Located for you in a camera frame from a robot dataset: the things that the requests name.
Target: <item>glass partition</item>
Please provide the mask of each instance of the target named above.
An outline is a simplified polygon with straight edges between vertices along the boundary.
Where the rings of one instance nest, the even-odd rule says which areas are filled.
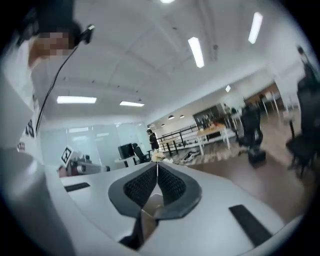
[[[115,163],[115,160],[120,158],[119,146],[137,143],[144,154],[151,150],[144,123],[43,130],[40,139],[43,162],[57,168],[62,164],[61,155],[67,145],[75,151],[89,155],[92,163],[109,166],[111,170],[125,167],[122,162]]]

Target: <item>recessed ceiling light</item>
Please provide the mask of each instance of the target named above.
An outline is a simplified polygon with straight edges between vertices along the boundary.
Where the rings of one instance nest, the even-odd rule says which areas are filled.
[[[135,103],[135,102],[129,102],[129,101],[121,101],[121,106],[131,106],[131,107],[142,107],[145,104],[142,103]]]
[[[161,3],[163,3],[163,4],[170,4],[170,3],[172,3],[174,0],[160,0],[161,1]]]
[[[263,20],[263,16],[261,15],[261,13],[259,12],[254,13],[252,27],[251,27],[251,31],[248,39],[251,44],[254,44],[257,40],[259,30],[262,24],[262,20]]]
[[[196,37],[191,37],[189,40],[189,45],[191,47],[191,51],[198,68],[202,68],[205,65],[204,57],[202,55],[201,46],[199,43],[199,39]]]
[[[78,97],[78,96],[58,96],[56,102],[58,104],[94,104],[95,97]]]
[[[89,127],[69,129],[69,133],[70,133],[70,134],[79,133],[79,132],[86,132],[86,131],[89,131]]]

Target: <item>black chair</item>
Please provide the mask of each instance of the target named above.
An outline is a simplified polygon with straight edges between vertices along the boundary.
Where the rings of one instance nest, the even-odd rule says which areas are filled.
[[[291,120],[292,138],[286,147],[293,154],[288,168],[301,166],[302,178],[305,168],[313,168],[314,158],[320,154],[320,84],[308,76],[304,77],[298,83],[297,96],[301,109],[301,133],[295,135]]]
[[[247,147],[247,149],[240,150],[238,156],[242,153],[248,153],[251,149],[258,150],[262,140],[263,133],[260,129],[260,110],[256,107],[247,105],[242,109],[241,122],[243,126],[243,136],[239,137],[239,131],[233,130],[235,132],[236,141],[239,143],[239,146]]]
[[[133,143],[132,147],[135,155],[139,158],[139,161],[137,162],[137,164],[147,163],[151,161],[151,158],[149,158],[147,154],[144,154],[141,151],[141,148],[138,146],[137,143]]]

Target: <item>black mesh panel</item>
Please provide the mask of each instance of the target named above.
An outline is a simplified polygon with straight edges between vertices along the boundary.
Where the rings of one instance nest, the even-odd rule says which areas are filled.
[[[178,200],[186,191],[185,182],[161,166],[159,166],[158,184],[163,194],[165,206]]]
[[[156,184],[157,172],[153,169],[149,169],[128,181],[123,186],[123,190],[128,198],[143,208]]]

